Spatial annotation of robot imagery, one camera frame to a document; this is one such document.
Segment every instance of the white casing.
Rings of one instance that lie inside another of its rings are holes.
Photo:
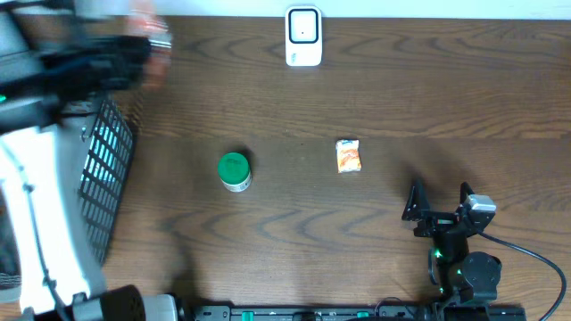
[[[0,186],[20,256],[22,311],[33,308],[39,314],[54,310],[54,300],[43,284],[28,196],[22,188],[25,180],[34,187],[31,201],[39,241],[49,276],[56,281],[63,302],[70,305],[76,293],[84,292],[90,298],[106,291],[103,273],[87,244],[77,189],[72,188],[79,175],[73,170],[77,158],[69,155],[74,154],[79,139],[77,131],[56,125],[0,137]]]
[[[317,66],[323,53],[321,11],[310,5],[293,6],[285,13],[285,62]]]
[[[149,321],[177,321],[177,304],[168,294],[144,296],[145,316]]]

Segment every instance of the snack bag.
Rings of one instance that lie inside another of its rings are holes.
[[[339,173],[360,171],[359,140],[343,139],[337,141],[335,148]]]

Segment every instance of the wood grain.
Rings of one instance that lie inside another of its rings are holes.
[[[442,210],[467,180],[499,206],[487,232],[571,272],[568,23],[325,19],[323,62],[302,69],[285,64],[281,19],[168,23],[167,85],[120,97],[141,131],[111,288],[238,305],[434,297],[431,242],[400,221],[414,177]],[[336,174],[340,137],[360,139],[360,173]],[[244,193],[218,179],[229,151],[252,162]],[[555,300],[541,262],[478,236],[470,247],[502,260],[499,303],[535,320]]]

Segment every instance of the green bottle cap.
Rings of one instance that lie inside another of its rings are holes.
[[[226,184],[240,184],[250,175],[248,160],[241,153],[229,152],[218,163],[218,175]]]

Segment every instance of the black basket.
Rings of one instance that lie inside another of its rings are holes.
[[[79,206],[92,252],[102,265],[109,250],[135,142],[115,102],[103,99],[101,104],[81,175]]]

